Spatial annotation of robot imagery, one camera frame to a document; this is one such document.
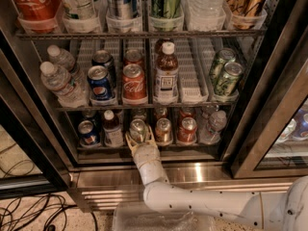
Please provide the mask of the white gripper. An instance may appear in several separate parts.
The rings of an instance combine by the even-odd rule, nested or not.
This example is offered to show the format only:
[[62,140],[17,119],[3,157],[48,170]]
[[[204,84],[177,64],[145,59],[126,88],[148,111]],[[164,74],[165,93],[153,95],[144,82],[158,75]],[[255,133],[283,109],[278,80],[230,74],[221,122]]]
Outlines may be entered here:
[[163,168],[160,151],[156,146],[155,137],[151,126],[147,125],[149,144],[140,146],[132,139],[128,132],[125,133],[125,139],[133,155],[133,160],[140,173],[142,183],[147,186],[153,182],[168,183],[166,171]]

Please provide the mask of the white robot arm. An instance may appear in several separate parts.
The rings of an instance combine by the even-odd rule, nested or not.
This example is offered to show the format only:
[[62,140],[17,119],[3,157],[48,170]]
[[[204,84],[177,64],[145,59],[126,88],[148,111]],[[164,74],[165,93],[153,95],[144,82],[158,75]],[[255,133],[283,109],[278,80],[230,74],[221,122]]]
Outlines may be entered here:
[[144,185],[143,201],[156,212],[193,211],[264,231],[307,231],[308,177],[293,182],[286,192],[189,191],[169,183],[152,130],[136,141],[125,139]]

